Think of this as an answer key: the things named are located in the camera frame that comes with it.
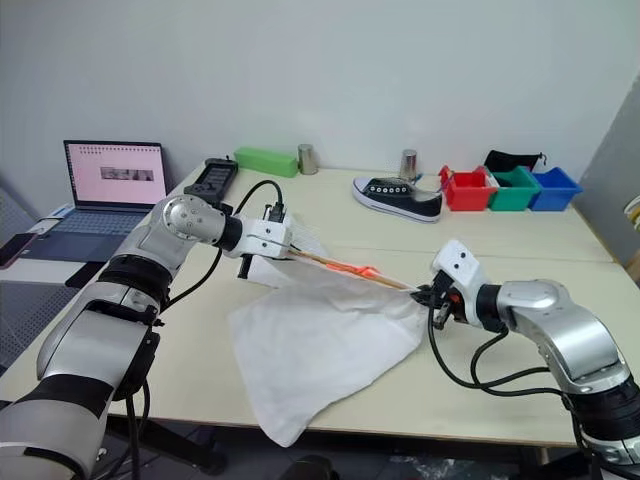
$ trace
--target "laptop screen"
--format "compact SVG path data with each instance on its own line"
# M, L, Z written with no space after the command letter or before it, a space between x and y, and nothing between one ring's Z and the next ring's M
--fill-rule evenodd
M167 195L159 143L65 140L78 207L150 208Z

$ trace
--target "smartphone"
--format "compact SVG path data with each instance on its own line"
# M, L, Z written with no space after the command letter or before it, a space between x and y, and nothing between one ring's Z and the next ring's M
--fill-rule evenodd
M37 233L18 233L0 248L0 270L9 268L22 251L38 237Z

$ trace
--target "green bin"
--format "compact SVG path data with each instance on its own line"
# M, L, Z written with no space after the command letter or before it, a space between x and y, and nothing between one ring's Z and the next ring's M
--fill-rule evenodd
M489 208L494 211L517 212L524 210L531 198L540 191L540 186L525 167L516 167L510 172L491 172L499 188L489 199Z

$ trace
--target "laptop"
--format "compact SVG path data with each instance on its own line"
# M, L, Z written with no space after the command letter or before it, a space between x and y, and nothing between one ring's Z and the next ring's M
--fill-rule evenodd
M167 195L162 146L65 140L75 209L21 258L106 262Z

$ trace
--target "silver cylinder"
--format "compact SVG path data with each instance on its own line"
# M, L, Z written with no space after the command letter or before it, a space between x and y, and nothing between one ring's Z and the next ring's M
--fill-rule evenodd
M406 149L402 151L402 159L400 160L400 173L399 177L402 180L411 182L416 178L416 164L418 160L418 152L413 149Z
M303 175L313 175L318 172L318 164L316 163L313 153L313 145L301 143L298 145L298 170Z

